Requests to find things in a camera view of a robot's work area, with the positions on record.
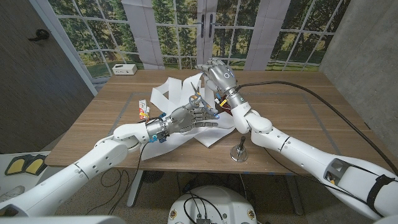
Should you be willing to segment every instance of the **white box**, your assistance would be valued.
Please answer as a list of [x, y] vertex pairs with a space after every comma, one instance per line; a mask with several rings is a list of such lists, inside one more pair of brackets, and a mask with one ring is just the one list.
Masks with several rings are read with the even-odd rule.
[[137, 71], [136, 64], [116, 64], [112, 68], [115, 75], [133, 75]]

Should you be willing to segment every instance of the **wooden table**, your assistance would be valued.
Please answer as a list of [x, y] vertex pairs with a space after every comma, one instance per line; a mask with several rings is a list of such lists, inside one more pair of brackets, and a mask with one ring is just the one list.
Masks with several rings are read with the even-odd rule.
[[[99, 139], [111, 134], [116, 127], [138, 122], [138, 101], [141, 99], [146, 99], [149, 103], [151, 116], [161, 114], [161, 111], [150, 103], [152, 88], [163, 84], [168, 77], [184, 80], [196, 73], [195, 70], [139, 70], [134, 76], [111, 77], [46, 158], [46, 164], [67, 166], [84, 156]], [[397, 159], [365, 125], [324, 74], [236, 71], [236, 76], [238, 83], [282, 80], [309, 88], [341, 111], [398, 166]], [[365, 140], [312, 95], [285, 85], [251, 86], [241, 89], [241, 93], [254, 110], [270, 119], [281, 131], [325, 152], [365, 159], [389, 169]], [[209, 148], [191, 139], [172, 152], [142, 161], [140, 169], [250, 174], [289, 173], [270, 158], [263, 148], [254, 145], [249, 140], [249, 134], [245, 136], [248, 139], [245, 146], [249, 153], [246, 162], [235, 162], [229, 156], [230, 149], [239, 143], [241, 137], [235, 130]], [[278, 153], [272, 154], [292, 170], [306, 174]], [[129, 154], [117, 167], [136, 168], [138, 157], [138, 152]]]

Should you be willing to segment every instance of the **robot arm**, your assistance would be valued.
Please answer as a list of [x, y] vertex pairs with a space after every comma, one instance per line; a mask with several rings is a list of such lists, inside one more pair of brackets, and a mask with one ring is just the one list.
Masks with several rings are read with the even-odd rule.
[[172, 133], [195, 127], [217, 126], [204, 122], [218, 119], [217, 110], [210, 108], [197, 92], [189, 104], [177, 108], [163, 121], [124, 124], [114, 134], [99, 140], [82, 158], [54, 174], [33, 189], [0, 203], [0, 213], [12, 210], [17, 216], [41, 217], [53, 215], [57, 208], [90, 179], [122, 162], [128, 153], [148, 142], [160, 142]]
[[251, 131], [254, 144], [281, 153], [368, 218], [398, 214], [398, 177], [392, 172], [368, 161], [323, 152], [279, 131], [235, 90], [234, 73], [222, 61], [210, 60], [197, 68], [204, 71], [209, 86], [226, 96], [236, 129], [242, 134]]

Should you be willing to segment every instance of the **floor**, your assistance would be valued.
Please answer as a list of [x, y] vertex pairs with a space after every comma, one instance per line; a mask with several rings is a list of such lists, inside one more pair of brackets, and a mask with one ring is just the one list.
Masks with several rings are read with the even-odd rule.
[[[51, 151], [62, 136], [54, 140], [43, 151]], [[127, 175], [130, 181], [134, 177], [134, 170], [111, 169], [104, 174], [97, 175], [84, 185], [69, 200], [63, 203], [55, 215], [85, 215], [92, 208], [105, 205], [89, 212], [89, 215], [107, 215], [109, 210], [121, 198], [127, 187]], [[164, 172], [162, 178], [154, 183], [142, 182], [135, 206], [126, 206], [129, 191], [117, 203], [113, 215], [121, 217], [126, 223], [167, 223], [170, 207], [178, 199], [179, 190], [176, 172]], [[284, 176], [243, 174], [243, 181], [248, 192], [249, 202], [253, 205], [257, 220], [262, 223], [372, 223], [373, 221], [355, 212], [336, 197], [324, 186], [307, 179], [295, 177], [305, 214], [298, 216], [294, 213], [292, 201]], [[240, 194], [244, 194], [238, 174], [207, 174], [179, 172], [180, 188], [196, 178], [194, 187], [202, 185], [225, 185]]]

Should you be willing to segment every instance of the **table leg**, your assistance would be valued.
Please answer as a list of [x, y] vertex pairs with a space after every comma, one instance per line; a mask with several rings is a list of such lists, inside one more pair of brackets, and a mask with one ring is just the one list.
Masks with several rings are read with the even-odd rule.
[[295, 180], [294, 176], [292, 176], [292, 175], [286, 175], [285, 179], [287, 182], [287, 188], [289, 189], [289, 192], [290, 192], [290, 197], [292, 198], [294, 212], [297, 215], [303, 215], [304, 210], [303, 210], [303, 205], [301, 203], [296, 180]]
[[136, 203], [140, 185], [141, 185], [141, 178], [142, 178], [143, 172], [144, 172], [143, 170], [138, 170], [136, 178], [134, 178], [134, 181], [131, 184], [129, 198], [127, 199], [128, 207], [133, 207], [134, 204]]

